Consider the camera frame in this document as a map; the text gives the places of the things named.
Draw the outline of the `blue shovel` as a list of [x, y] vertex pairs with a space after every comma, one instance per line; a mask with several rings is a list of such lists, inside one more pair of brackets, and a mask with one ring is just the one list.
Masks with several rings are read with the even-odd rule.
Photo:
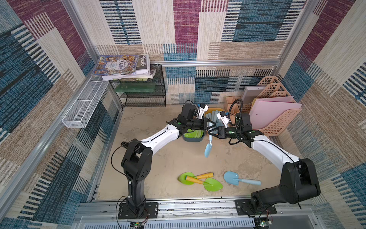
[[211, 113], [211, 120], [215, 123], [216, 126], [218, 126], [218, 123], [217, 123], [217, 114], [218, 114], [218, 111], [213, 111]]
[[261, 185], [260, 180], [243, 179], [243, 178], [240, 178], [237, 173], [232, 172], [232, 171], [227, 171], [224, 173], [224, 180], [226, 183], [235, 185], [235, 186], [238, 186], [240, 182], [251, 184], [251, 185], [257, 185], [257, 186]]
[[209, 136], [209, 143], [206, 145], [206, 148], [205, 148], [205, 157], [209, 157], [211, 150], [212, 150], [213, 136], [212, 135], [208, 135], [208, 136]]

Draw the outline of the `yellow storage box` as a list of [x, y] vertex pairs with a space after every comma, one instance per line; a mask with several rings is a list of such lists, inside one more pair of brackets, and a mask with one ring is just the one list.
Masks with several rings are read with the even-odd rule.
[[205, 112], [205, 117], [209, 118], [211, 121], [214, 121], [216, 127], [225, 127], [224, 123], [217, 117], [217, 114], [220, 114], [223, 111], [225, 112], [225, 110], [221, 108], [209, 108]]

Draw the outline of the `dark teal storage box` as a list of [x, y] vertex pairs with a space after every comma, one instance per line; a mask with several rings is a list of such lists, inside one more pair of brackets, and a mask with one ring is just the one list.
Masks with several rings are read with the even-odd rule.
[[184, 110], [181, 113], [183, 126], [182, 135], [186, 141], [201, 141], [204, 135], [204, 120], [199, 118], [195, 109]]

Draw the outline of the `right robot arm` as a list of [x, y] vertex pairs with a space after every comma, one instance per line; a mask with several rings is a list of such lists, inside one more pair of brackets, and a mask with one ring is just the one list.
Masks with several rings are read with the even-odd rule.
[[246, 144], [266, 157], [281, 172], [279, 184], [253, 192], [250, 201], [244, 204], [244, 211], [249, 214], [258, 214], [278, 203], [299, 204], [321, 194], [312, 160], [301, 159], [285, 151], [263, 132], [254, 130], [248, 114], [237, 114], [234, 123], [228, 118], [226, 112], [218, 113], [217, 118], [223, 122], [222, 126], [217, 126], [213, 120], [204, 118], [204, 127], [210, 136], [219, 139], [228, 138], [234, 140], [235, 144]]

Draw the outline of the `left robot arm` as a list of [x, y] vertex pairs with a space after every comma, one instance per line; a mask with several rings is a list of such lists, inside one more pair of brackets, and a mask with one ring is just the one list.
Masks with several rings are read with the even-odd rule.
[[144, 139], [133, 139], [123, 142], [126, 148], [121, 166], [128, 181], [128, 196], [126, 204], [133, 216], [142, 217], [145, 212], [146, 198], [144, 195], [144, 180], [152, 166], [152, 158], [161, 148], [175, 141], [188, 130], [207, 130], [205, 112], [209, 109], [206, 104], [189, 102], [182, 106], [178, 117], [169, 121], [161, 131]]

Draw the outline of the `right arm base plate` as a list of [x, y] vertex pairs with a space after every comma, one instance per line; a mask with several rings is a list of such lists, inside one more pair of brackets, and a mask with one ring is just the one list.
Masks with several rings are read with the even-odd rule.
[[239, 216], [255, 217], [263, 214], [277, 214], [274, 205], [257, 205], [253, 204], [250, 199], [236, 199], [234, 201], [237, 214]]

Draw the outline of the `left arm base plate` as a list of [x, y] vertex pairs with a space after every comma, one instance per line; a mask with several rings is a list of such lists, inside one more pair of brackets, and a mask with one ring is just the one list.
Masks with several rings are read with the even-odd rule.
[[117, 208], [118, 219], [156, 219], [158, 217], [159, 203], [147, 202], [137, 208], [129, 202], [119, 204]]

